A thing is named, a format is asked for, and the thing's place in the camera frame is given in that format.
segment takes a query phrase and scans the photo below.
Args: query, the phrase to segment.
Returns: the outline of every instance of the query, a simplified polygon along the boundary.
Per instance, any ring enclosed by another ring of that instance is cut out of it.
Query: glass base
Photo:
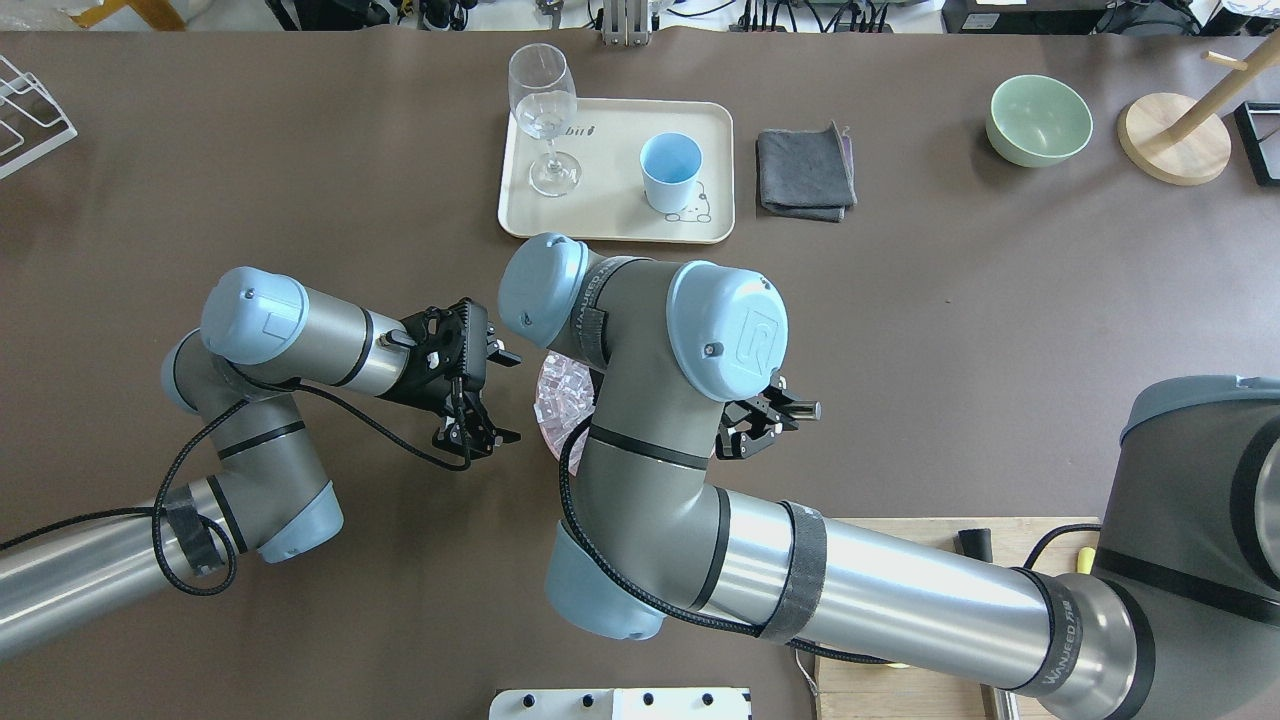
[[[552,169],[552,155],[547,152],[529,167],[529,184],[547,197],[568,195],[568,191],[577,187],[577,181],[582,177],[582,165],[577,158],[567,152],[556,152],[556,160],[559,167]]]

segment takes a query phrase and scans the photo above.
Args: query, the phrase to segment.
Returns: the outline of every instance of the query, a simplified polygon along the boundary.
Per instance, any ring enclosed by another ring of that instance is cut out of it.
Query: black framed object
[[[1242,102],[1235,109],[1235,123],[1240,128],[1240,141],[1244,143],[1244,154],[1249,156],[1249,167],[1253,168],[1253,177],[1258,184],[1267,187],[1280,187],[1280,141],[1272,141],[1270,152],[1262,143],[1275,135],[1275,129],[1260,136],[1256,118],[1260,115],[1275,115],[1280,118],[1280,102]]]

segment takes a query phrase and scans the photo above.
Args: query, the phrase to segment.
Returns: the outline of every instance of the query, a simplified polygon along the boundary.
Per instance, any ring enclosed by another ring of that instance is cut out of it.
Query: light blue joint cap
[[[1280,378],[1242,378],[1240,375],[1189,375],[1161,380],[1138,393],[1129,411],[1129,424],[1120,433],[1124,442],[1129,430],[1166,413],[1239,400],[1280,401]]]
[[[504,325],[538,347],[547,347],[568,322],[586,277],[586,243],[544,232],[516,250],[498,286]]]
[[[316,547],[340,529],[342,507],[338,507],[338,496],[333,493],[330,482],[257,552],[268,562],[280,562]]]
[[[307,288],[288,277],[236,268],[218,281],[200,315],[200,337],[215,355],[260,365],[293,345],[307,323]]]
[[[658,634],[666,618],[613,584],[563,523],[556,523],[547,600],[573,625],[616,641],[646,641]]]
[[[178,345],[169,348],[169,354],[164,356],[164,363],[160,364],[160,387],[164,388],[165,396],[168,396],[174,405],[182,407],[192,415],[200,415],[200,410],[192,407],[191,404],[187,402],[187,398],[178,392],[178,350],[180,350],[182,346],[191,340],[191,336],[197,332],[200,331],[191,331],[183,336],[183,338],[178,341]]]
[[[695,260],[671,281],[667,334],[698,392],[718,402],[746,400],[782,366],[787,309],[760,273]]]

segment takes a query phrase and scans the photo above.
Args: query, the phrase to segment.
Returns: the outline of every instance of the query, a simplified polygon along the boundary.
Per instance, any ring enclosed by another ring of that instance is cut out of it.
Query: glass stem
[[[556,154],[556,138],[547,138],[547,172],[558,176],[561,172],[559,155]]]

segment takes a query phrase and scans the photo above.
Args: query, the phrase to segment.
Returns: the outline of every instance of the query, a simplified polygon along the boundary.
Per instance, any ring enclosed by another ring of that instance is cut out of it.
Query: cartoon bear drawing
[[[707,199],[707,186],[698,182],[698,193],[680,213],[667,213],[668,223],[709,223],[712,222],[712,202]]]

